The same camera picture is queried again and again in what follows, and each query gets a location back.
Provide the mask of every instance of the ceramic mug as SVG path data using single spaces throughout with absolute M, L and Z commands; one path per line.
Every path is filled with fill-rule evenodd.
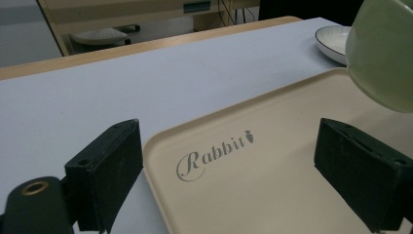
M 365 94 L 389 109 L 413 112 L 413 0 L 364 0 L 346 60 Z

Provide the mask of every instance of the plastic tray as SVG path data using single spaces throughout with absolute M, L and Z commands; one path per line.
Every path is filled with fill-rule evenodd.
M 314 167 L 322 117 L 413 153 L 413 116 L 333 69 L 151 137 L 144 172 L 169 232 L 370 233 Z

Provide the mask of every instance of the wall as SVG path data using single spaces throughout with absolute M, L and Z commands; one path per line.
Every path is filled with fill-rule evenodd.
M 0 0 L 0 67 L 58 57 L 36 0 Z

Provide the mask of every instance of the table surface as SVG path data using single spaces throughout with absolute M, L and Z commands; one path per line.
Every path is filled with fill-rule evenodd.
M 63 165 L 113 124 L 139 119 L 144 143 L 341 66 L 314 37 L 332 24 L 270 19 L 0 69 L 0 210 L 19 184 L 64 177 Z M 112 233 L 167 233 L 143 174 Z

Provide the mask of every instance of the plate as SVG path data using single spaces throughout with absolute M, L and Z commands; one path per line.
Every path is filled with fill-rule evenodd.
M 341 25 L 325 26 L 316 31 L 317 46 L 329 58 L 344 65 L 346 62 L 346 40 L 351 27 Z

